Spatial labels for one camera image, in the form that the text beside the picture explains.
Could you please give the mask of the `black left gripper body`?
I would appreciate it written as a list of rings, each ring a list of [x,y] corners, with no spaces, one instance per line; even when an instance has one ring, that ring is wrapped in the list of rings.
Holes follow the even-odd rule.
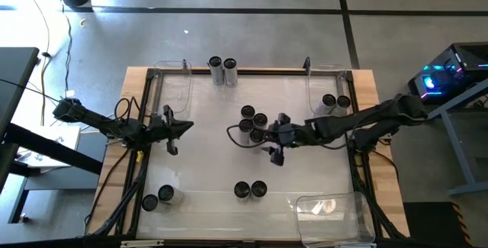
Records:
[[[152,113],[150,116],[150,127],[152,130],[151,137],[154,142],[159,143],[161,140],[167,140],[167,152],[173,156],[178,154],[178,148],[175,145],[175,133],[172,129],[172,121],[174,119],[173,110],[169,105],[163,106],[164,116]]]

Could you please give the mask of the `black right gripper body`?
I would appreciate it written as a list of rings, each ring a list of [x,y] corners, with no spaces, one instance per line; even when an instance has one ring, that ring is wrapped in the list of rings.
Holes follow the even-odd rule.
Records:
[[[291,118],[285,113],[278,114],[278,121],[281,126],[278,132],[270,132],[270,140],[277,144],[276,151],[269,153],[271,163],[276,166],[284,165],[284,148],[296,147],[299,141],[299,133],[304,129],[303,125],[292,124]]]

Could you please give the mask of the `white peach vibe Celsius can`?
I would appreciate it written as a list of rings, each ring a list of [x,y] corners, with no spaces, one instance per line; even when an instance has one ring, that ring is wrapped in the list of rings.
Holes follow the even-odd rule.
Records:
[[[163,185],[158,190],[158,197],[161,202],[170,205],[177,205],[183,200],[183,193],[172,185]]]
[[[233,193],[238,199],[245,199],[249,197],[251,188],[247,182],[240,181],[234,185]]]

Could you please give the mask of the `silver can green label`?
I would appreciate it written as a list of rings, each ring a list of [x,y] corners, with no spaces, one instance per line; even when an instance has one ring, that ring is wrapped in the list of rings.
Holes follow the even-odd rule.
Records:
[[[141,206],[144,211],[154,211],[157,209],[158,203],[159,199],[155,195],[149,194],[143,198]]]

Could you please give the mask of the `large clear plastic bin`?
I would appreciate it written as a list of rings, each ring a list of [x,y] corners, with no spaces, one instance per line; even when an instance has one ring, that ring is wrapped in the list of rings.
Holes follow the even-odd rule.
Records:
[[[360,192],[304,195],[294,204],[295,223],[306,248],[371,248],[376,233]]]

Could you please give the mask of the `white paper box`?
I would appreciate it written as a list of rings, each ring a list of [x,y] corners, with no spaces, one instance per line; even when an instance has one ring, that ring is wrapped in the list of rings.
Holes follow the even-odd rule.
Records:
[[[76,150],[81,128],[80,126],[35,127],[31,131],[49,140],[56,141],[65,147]],[[28,168],[39,168],[41,173],[48,172],[51,169],[69,167],[68,164],[23,147],[18,150],[18,158],[16,160],[20,163],[27,164]]]

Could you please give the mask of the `black desk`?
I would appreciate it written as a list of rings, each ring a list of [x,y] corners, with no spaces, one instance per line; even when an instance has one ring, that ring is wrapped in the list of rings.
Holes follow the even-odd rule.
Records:
[[[39,52],[36,47],[0,47],[0,193],[10,174],[24,178],[8,219],[10,224],[21,222],[29,192],[94,189],[101,174],[104,147],[100,140],[93,149],[83,141],[78,151],[11,123]],[[15,159],[21,147],[68,166],[42,173]]]

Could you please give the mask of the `grey metal stand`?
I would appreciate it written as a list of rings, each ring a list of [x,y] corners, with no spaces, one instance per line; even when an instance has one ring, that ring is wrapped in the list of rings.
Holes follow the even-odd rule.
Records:
[[[452,108],[456,108],[458,105],[462,105],[464,103],[469,103],[475,98],[479,98],[481,95],[484,95],[487,91],[488,79],[484,79],[483,81],[476,83],[474,86],[465,90],[456,97],[453,97],[451,100],[445,102],[443,105],[440,105],[435,110],[429,112],[429,119],[435,119],[437,117],[441,118],[443,125],[445,126],[445,129],[447,131],[449,140],[451,141],[451,145],[454,149],[455,156],[457,157],[457,161],[460,164],[464,179],[466,181],[465,185],[450,188],[448,190],[449,195],[463,195],[468,193],[488,191],[488,181],[478,182],[475,179],[475,176],[471,169],[471,165],[469,164],[467,157],[464,154],[464,151],[461,147],[461,140],[456,134],[449,114],[449,111]]]

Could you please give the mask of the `black yellow striped box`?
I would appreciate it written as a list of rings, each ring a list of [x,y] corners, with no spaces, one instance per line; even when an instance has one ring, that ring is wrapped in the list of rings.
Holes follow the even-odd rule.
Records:
[[[473,246],[461,208],[454,202],[405,202],[410,236],[429,243]]]

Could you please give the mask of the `computer tower with lights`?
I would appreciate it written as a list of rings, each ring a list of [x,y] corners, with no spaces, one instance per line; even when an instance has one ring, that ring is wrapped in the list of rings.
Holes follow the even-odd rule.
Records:
[[[426,105],[441,105],[488,79],[488,41],[452,43],[408,81]]]

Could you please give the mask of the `black table frame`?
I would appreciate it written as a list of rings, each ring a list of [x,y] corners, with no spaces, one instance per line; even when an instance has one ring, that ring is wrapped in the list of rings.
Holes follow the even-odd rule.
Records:
[[[245,67],[238,70],[239,79],[243,80],[246,76],[264,78],[268,76],[278,77],[279,79],[289,79],[297,77],[305,80],[306,70],[295,68],[252,68]],[[350,69],[344,71],[348,92],[353,97],[354,109],[364,110],[380,103],[377,93],[377,86],[374,73],[369,69]],[[156,94],[146,86],[152,86],[151,80],[153,70],[149,67],[127,68],[124,83],[120,90],[121,98],[135,97],[139,102],[144,101],[143,96],[148,95],[148,100],[152,101]],[[103,191],[96,191],[100,198],[94,202],[94,213],[90,223],[86,226],[89,233],[95,232],[101,227],[109,214],[115,209],[125,190],[129,188],[135,173],[139,171],[140,164],[135,156],[128,156],[121,160],[114,168],[116,160],[120,158],[123,149],[121,146],[108,145],[104,156],[104,167],[98,184],[106,183]],[[364,183],[364,189],[370,192],[378,205],[382,208],[391,224],[403,235],[409,236],[409,226],[400,193],[400,185],[397,181],[397,172],[393,167],[391,149],[379,144],[376,153],[368,156],[355,157],[358,162],[357,171]]]

